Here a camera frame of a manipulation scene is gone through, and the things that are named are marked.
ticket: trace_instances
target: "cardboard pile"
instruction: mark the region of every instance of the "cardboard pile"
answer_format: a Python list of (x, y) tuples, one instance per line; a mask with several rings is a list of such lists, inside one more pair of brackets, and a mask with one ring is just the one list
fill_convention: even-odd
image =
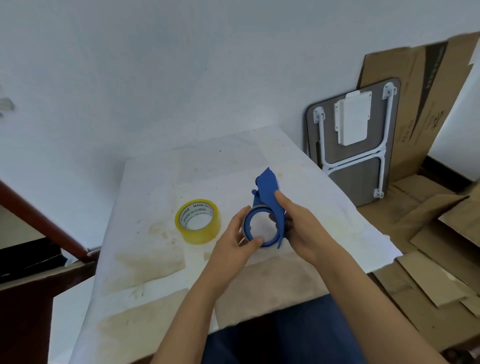
[(457, 195), (416, 173), (470, 72), (478, 39), (466, 34), (369, 54), (359, 82), (402, 83), (388, 191), (359, 212), (404, 254), (375, 276), (439, 351), (480, 335), (480, 185)]

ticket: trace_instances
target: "person's leg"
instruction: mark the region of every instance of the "person's leg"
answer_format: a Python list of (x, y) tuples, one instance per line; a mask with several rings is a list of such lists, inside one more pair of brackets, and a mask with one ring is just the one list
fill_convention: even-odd
[(331, 295), (273, 312), (272, 316), (282, 363), (366, 364)]
[(202, 364), (240, 364), (236, 351), (239, 336), (237, 326), (224, 328), (208, 335)]

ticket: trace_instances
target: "person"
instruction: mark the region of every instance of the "person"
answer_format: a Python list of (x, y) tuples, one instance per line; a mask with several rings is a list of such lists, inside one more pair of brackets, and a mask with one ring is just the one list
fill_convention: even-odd
[[(344, 319), (345, 326), (348, 327), (347, 330), (330, 330), (332, 335), (337, 336), (335, 358), (321, 361), (312, 355), (316, 352), (322, 355), (321, 352), (328, 351), (330, 347), (320, 342), (328, 341), (326, 335), (314, 334), (296, 338), (291, 345), (288, 345), (288, 340), (282, 342), (280, 359), (285, 359), (288, 363), (446, 363), (308, 209), (295, 204), (280, 191), (275, 191), (275, 198), (287, 212), (286, 237), (290, 245), (302, 259), (316, 268), (330, 292), (327, 296), (331, 297), (334, 306), (341, 313), (337, 315), (332, 310), (332, 305), (324, 304), (322, 307), (326, 307), (328, 315), (333, 313), (333, 316)], [(264, 241), (263, 238), (256, 238), (245, 244), (240, 243), (243, 239), (239, 232), (240, 227), (249, 208), (244, 207), (233, 217), (217, 241), (205, 269), (180, 305), (151, 361), (152, 364), (238, 363), (234, 355), (225, 352), (218, 352), (217, 361), (212, 360), (212, 348), (207, 347), (205, 355), (204, 349), (217, 299)], [(315, 327), (322, 327), (324, 330), (325, 326), (337, 324), (337, 319), (327, 319), (320, 324), (316, 322), (316, 315), (320, 314), (321, 310), (322, 308), (316, 310), (316, 313), (310, 311), (309, 317), (301, 324), (290, 322), (281, 331), (289, 333), (290, 330), (297, 330), (301, 335), (302, 325), (305, 323), (313, 327), (308, 330), (315, 330)], [(296, 320), (301, 320), (302, 317), (293, 316)], [(310, 350), (306, 344), (320, 350)]]

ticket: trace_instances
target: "cardboard tape core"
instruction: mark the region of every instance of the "cardboard tape core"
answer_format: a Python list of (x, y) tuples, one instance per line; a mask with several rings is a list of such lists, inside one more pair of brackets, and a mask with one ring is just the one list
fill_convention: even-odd
[(178, 210), (175, 225), (187, 243), (194, 245), (208, 243), (220, 231), (218, 209), (208, 200), (187, 202)]

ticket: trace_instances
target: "table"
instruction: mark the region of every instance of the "table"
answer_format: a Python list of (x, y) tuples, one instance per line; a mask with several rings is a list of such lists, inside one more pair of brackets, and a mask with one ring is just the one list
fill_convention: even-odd
[[(71, 363), (127, 364), (153, 353), (216, 241), (186, 243), (175, 226), (178, 209), (197, 198), (213, 201), (220, 235), (252, 204), (255, 178), (267, 167), (280, 190), (310, 209), (365, 272), (401, 255), (276, 126), (133, 158), (125, 165)], [(327, 293), (284, 240), (280, 249), (252, 255), (218, 300), (210, 332)]]

